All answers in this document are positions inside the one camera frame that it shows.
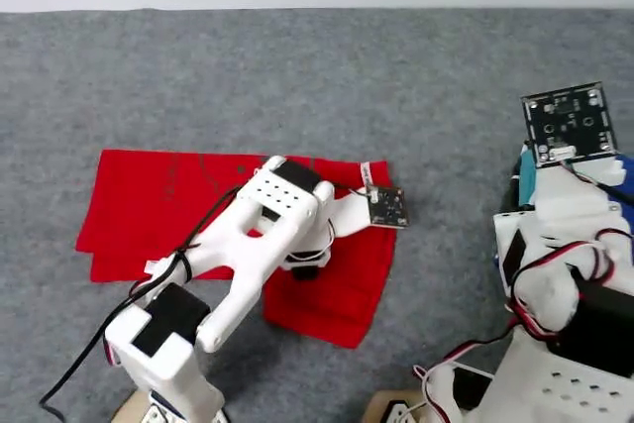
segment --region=black cable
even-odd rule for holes
[[[605,185],[604,183],[597,182],[596,186],[607,193],[610,197],[615,198],[619,202],[623,202],[630,207],[634,207],[634,195],[627,194],[625,192],[621,192],[619,189],[614,188],[610,185]]]
[[[615,187],[612,187],[611,185],[607,185],[605,183],[599,182],[599,181],[597,181],[595,179],[592,179],[590,177],[585,177],[585,176],[579,174],[575,170],[575,168],[573,167],[573,165],[571,163],[563,161],[563,162],[561,162],[561,165],[562,165],[562,167],[565,170],[570,172],[572,175],[574,175],[581,182],[591,183],[596,188],[598,188],[600,190],[603,190],[610,197],[615,198],[616,200],[618,200],[620,202],[623,202],[623,203],[629,205],[630,207],[634,207],[634,195],[630,195],[628,193],[622,192],[619,189],[617,189]]]
[[[183,244],[180,247],[176,248],[174,257],[171,260],[171,263],[169,264],[167,269],[163,272],[163,274],[161,274],[154,281],[149,282],[147,285],[142,286],[139,290],[136,290],[134,293],[129,295],[126,299],[121,301],[110,312],[110,314],[106,316],[106,318],[103,320],[99,328],[97,328],[97,331],[88,341],[88,344],[86,344],[86,346],[84,347],[83,351],[81,351],[79,356],[74,360],[74,362],[70,365],[70,367],[66,370],[66,372],[56,382],[56,384],[53,385],[53,387],[47,393],[45,393],[44,396],[40,399],[39,405],[43,410],[45,410],[46,412],[48,412],[49,414],[57,418],[57,420],[65,423],[66,419],[64,418],[63,414],[56,408],[49,406],[47,402],[66,384],[66,382],[73,376],[73,374],[77,371],[77,369],[79,369],[83,361],[86,359],[86,357],[88,357],[92,349],[97,345],[97,343],[101,339],[101,336],[103,336],[103,334],[105,333],[106,328],[115,319],[115,317],[117,317],[117,315],[119,315],[119,313],[121,313],[130,304],[138,301],[139,299],[144,297],[153,289],[157,288],[160,284],[162,284],[163,282],[165,282],[166,279],[169,278],[169,276],[174,272],[178,264],[181,263],[183,257],[185,257],[185,252],[189,248],[191,248],[191,241],[196,237],[196,235],[198,235],[200,230],[204,227],[207,221],[218,211],[218,209],[222,206],[222,204],[228,198],[233,198],[238,192],[238,190],[240,190],[240,187],[232,188],[231,190],[226,192],[222,197],[220,197],[220,199],[218,199],[218,201],[214,204],[214,206],[211,207],[209,212],[205,214],[203,219],[200,222],[198,222],[196,227],[189,233],[189,235],[187,236]]]
[[[332,183],[335,186],[335,188],[341,188],[342,190],[348,190],[350,193],[354,193],[355,195],[360,195],[361,197],[369,197],[368,194],[363,193],[363,192],[359,192],[358,190],[356,190],[356,189],[354,189],[352,187],[349,187],[348,185],[344,185],[344,184],[338,183],[338,182],[330,182],[330,183]]]

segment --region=blue component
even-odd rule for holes
[[[623,167],[627,170],[627,174],[625,175],[625,181],[617,188],[628,195],[634,195],[634,159],[626,156],[620,156],[619,158],[623,160]],[[629,222],[630,227],[634,229],[634,207],[624,203],[621,203],[621,205],[623,205],[623,217]]]

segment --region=wooden base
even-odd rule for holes
[[[385,412],[392,400],[406,401],[407,406],[415,405],[420,402],[422,396],[420,389],[417,390],[382,390],[374,394],[370,400],[370,404],[366,409],[362,423],[382,423],[386,417]],[[421,410],[412,411],[412,416],[416,421],[421,417]]]
[[[420,401],[420,390],[382,390],[374,394],[362,423],[381,423],[389,402],[392,400],[404,400],[407,405],[414,405]],[[142,391],[135,391],[130,398],[117,410],[111,423],[140,423],[150,408],[148,396]],[[412,412],[412,416],[419,421],[420,410]]]
[[[111,423],[140,423],[149,408],[148,396],[137,390],[117,410]]]

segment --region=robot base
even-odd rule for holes
[[[137,390],[121,405],[112,417],[112,420],[110,420],[110,423],[141,423],[142,421],[146,421],[144,418],[150,416],[150,409],[151,404],[148,399],[148,394]],[[223,411],[220,410],[210,423],[229,423],[229,420]]]

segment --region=wire bundle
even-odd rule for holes
[[[73,374],[79,369],[83,361],[88,357],[92,349],[97,345],[99,340],[101,339],[104,343],[104,351],[106,352],[106,357],[108,362],[111,365],[114,365],[114,356],[112,355],[112,351],[108,346],[107,342],[104,339],[104,334],[106,328],[110,325],[110,323],[130,304],[135,303],[145,295],[147,295],[153,289],[156,289],[162,283],[164,283],[171,274],[176,270],[176,267],[179,264],[183,264],[185,268],[185,273],[187,279],[191,278],[191,265],[186,256],[186,252],[193,248],[191,245],[192,240],[198,235],[198,233],[206,226],[207,222],[215,215],[215,213],[220,209],[220,207],[228,200],[233,199],[236,194],[240,190],[240,187],[235,187],[226,192],[220,199],[214,204],[213,207],[205,214],[205,216],[198,222],[198,224],[193,228],[193,230],[189,233],[183,244],[177,247],[174,251],[174,256],[171,260],[171,263],[167,267],[167,269],[156,279],[147,281],[141,280],[137,281],[133,287],[130,289],[129,295],[126,299],[124,299],[121,303],[119,303],[111,312],[106,316],[103,320],[97,331],[88,341],[88,344],[81,351],[79,356],[75,359],[75,361],[70,365],[70,367],[66,370],[66,372],[61,376],[61,378],[53,385],[53,387],[40,399],[39,404],[42,409],[46,412],[57,418],[57,420],[61,422],[65,422],[65,418],[63,414],[48,405],[48,401],[66,384],[66,382],[73,376]]]
[[[587,276],[587,280],[598,282],[601,285],[605,285],[607,282],[611,280],[614,275],[615,263],[614,260],[607,253],[607,249],[605,244],[601,242],[601,238],[606,235],[620,235],[629,239],[632,239],[632,235],[623,231],[614,228],[605,228],[596,233],[594,236],[594,241],[573,241],[569,242],[560,248],[553,250],[552,252],[544,255],[543,257],[527,264],[523,268],[519,269],[515,272],[513,278],[510,283],[510,297],[508,302],[508,308],[515,314],[515,317],[506,330],[497,337],[492,339],[488,339],[485,341],[480,340],[469,340],[463,342],[459,346],[455,347],[451,352],[449,352],[439,363],[432,366],[429,370],[424,370],[420,366],[414,366],[412,371],[414,374],[421,379],[421,390],[423,392],[423,400],[416,405],[408,408],[404,415],[401,418],[404,418],[407,414],[411,413],[413,410],[420,408],[425,405],[429,405],[434,412],[438,415],[438,417],[443,421],[443,423],[452,423],[447,412],[439,405],[436,401],[434,401],[429,393],[429,380],[434,372],[434,370],[439,367],[449,364],[453,361],[456,361],[460,357],[464,356],[468,352],[473,349],[486,346],[489,344],[493,344],[495,342],[499,342],[506,338],[511,331],[517,327],[522,326],[526,332],[534,339],[539,341],[546,341],[549,339],[556,338],[558,333],[549,329],[545,329],[541,326],[535,317],[533,317],[521,299],[519,299],[516,295],[515,286],[517,284],[518,278],[526,271],[530,269],[535,269],[537,267],[549,265],[555,263],[564,255],[568,254],[573,250],[578,250],[580,248],[592,248],[594,251],[594,265],[590,274]],[[601,270],[601,263],[605,263],[603,266],[603,270]]]

